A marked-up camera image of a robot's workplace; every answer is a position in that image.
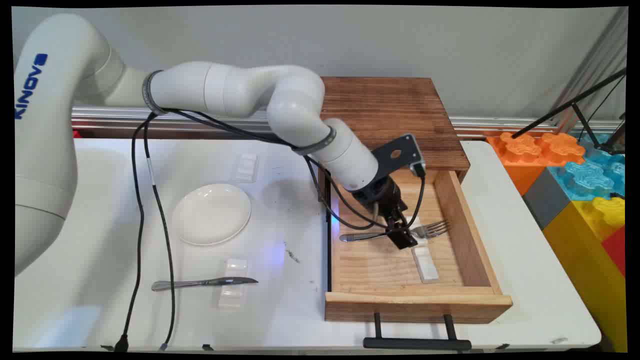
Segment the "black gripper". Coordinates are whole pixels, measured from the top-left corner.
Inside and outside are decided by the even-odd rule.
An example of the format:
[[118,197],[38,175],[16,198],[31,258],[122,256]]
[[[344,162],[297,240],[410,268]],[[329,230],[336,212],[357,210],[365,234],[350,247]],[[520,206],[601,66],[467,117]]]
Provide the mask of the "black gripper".
[[351,194],[371,214],[385,219],[385,235],[396,248],[407,249],[418,245],[418,241],[410,234],[409,223],[404,215],[409,208],[402,200],[401,189],[393,178],[384,176]]

